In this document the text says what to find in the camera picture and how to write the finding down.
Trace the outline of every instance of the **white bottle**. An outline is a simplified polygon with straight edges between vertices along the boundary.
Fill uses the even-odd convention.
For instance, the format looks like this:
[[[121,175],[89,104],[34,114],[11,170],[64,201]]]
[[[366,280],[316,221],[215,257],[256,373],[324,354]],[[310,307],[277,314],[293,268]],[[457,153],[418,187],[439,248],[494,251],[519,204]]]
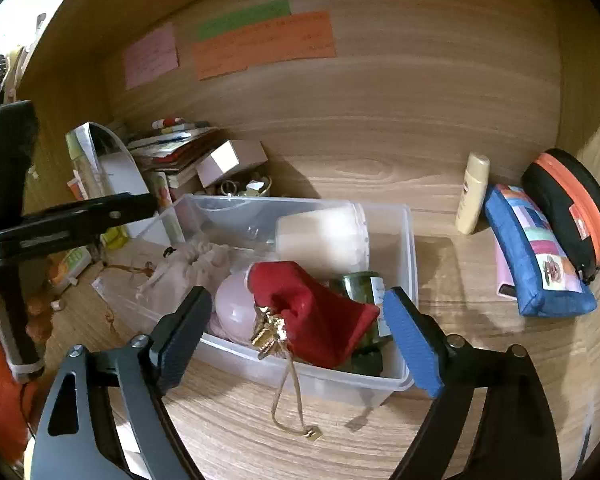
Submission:
[[[474,232],[482,209],[484,193],[487,191],[488,180],[489,159],[484,155],[469,153],[460,205],[456,215],[456,228],[462,234],[469,235]]]

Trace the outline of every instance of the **drawstring bag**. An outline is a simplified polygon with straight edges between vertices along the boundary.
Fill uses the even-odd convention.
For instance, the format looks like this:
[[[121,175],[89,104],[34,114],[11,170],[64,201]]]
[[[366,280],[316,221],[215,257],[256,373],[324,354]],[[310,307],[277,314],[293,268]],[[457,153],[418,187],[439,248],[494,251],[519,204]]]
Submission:
[[[323,368],[343,364],[376,320],[380,309],[335,294],[295,262],[254,264],[246,282],[258,311],[252,341],[260,349],[258,357],[262,359],[270,353],[278,353],[287,360],[271,407],[273,423],[288,433],[315,440],[321,433],[316,426],[305,425],[302,418],[300,384],[294,358]],[[276,420],[278,401],[289,374],[296,390],[302,430],[293,430]]]

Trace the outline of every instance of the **small white box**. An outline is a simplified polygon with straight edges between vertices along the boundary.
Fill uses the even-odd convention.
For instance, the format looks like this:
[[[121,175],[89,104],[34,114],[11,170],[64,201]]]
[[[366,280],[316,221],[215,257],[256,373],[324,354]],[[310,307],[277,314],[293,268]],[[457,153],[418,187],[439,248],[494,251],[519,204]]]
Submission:
[[[198,176],[202,186],[208,187],[266,161],[267,155],[257,140],[228,140],[198,164]]]

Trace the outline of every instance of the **green sticky note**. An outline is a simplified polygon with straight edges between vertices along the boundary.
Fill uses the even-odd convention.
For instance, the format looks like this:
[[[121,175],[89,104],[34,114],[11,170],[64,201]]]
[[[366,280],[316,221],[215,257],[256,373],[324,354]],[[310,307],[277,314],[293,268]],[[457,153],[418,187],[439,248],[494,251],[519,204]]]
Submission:
[[[234,10],[234,12],[228,12],[212,20],[200,23],[196,28],[196,37],[198,41],[208,40],[218,34],[223,34],[230,30],[244,27],[245,25],[253,25],[253,23],[290,15],[291,6],[289,0],[272,0],[265,4]]]
[[[84,151],[78,142],[78,137],[75,135],[75,130],[71,130],[69,133],[64,135],[66,139],[66,145],[69,148],[69,158],[75,160],[81,155],[84,155]]]

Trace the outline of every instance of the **drawstring cord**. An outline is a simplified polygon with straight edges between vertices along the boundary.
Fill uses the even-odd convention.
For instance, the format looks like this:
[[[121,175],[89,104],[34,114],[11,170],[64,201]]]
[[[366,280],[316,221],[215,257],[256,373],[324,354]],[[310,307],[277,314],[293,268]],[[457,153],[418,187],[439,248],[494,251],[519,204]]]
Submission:
[[[286,344],[282,344],[282,351],[286,356],[286,367],[285,372],[282,375],[282,380],[280,381],[280,386],[276,390],[276,394],[273,397],[273,403],[271,405],[271,420],[280,430],[286,431],[287,433],[305,436],[309,440],[317,440],[322,436],[322,432],[320,428],[317,426],[308,426],[304,423],[304,416],[302,414],[302,394],[300,393],[300,381],[298,380],[298,373],[296,372],[296,366],[294,365],[294,357],[289,349],[286,347]],[[295,430],[290,426],[286,426],[282,424],[276,419],[276,410],[278,409],[278,403],[280,402],[280,395],[282,394],[282,390],[285,387],[286,378],[291,373],[291,378],[294,382],[294,390],[296,391],[296,407],[298,409],[298,419],[300,420],[300,426],[302,430]]]

